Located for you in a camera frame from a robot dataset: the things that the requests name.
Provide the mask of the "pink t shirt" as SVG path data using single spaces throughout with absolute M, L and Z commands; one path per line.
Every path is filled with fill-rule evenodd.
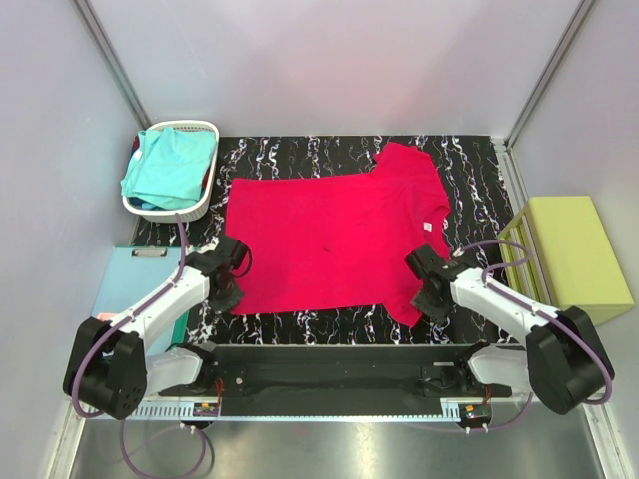
M 380 304 L 401 325 L 421 318 L 406 257 L 428 245 L 449 256 L 451 206 L 431 156 L 387 144 L 369 173 L 232 182 L 226 234 L 253 262 L 238 284 L 240 315 Z

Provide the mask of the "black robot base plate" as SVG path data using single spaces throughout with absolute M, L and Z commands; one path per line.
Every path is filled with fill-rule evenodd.
M 443 399 L 507 398 L 510 387 L 486 386 L 463 365 L 464 345 L 218 345 L 202 378 L 164 396 L 213 396 L 222 385 L 222 414 L 343 420 L 370 416 L 440 416 Z

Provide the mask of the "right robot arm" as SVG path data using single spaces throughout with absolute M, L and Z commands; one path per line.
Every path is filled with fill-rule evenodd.
M 421 288 L 412 304 L 432 319 L 455 307 L 476 312 L 509 332 L 518 348 L 477 343 L 458 354 L 440 384 L 465 395 L 493 385 L 532 394 L 565 415 L 581 404 L 612 396 L 615 371 L 589 315 L 577 306 L 558 309 L 493 279 L 464 249 L 439 257 L 429 245 L 405 262 Z

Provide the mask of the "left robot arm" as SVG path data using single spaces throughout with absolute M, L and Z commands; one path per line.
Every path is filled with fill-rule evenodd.
M 129 417 L 147 397 L 184 387 L 196 395 L 218 385 L 213 346 L 180 343 L 152 353 L 163 333 L 203 302 L 217 312 L 238 306 L 239 278 L 253 265 L 251 250 L 222 237 L 198 250 L 182 248 L 172 275 L 109 320 L 89 317 L 78 327 L 63 390 L 84 418 Z

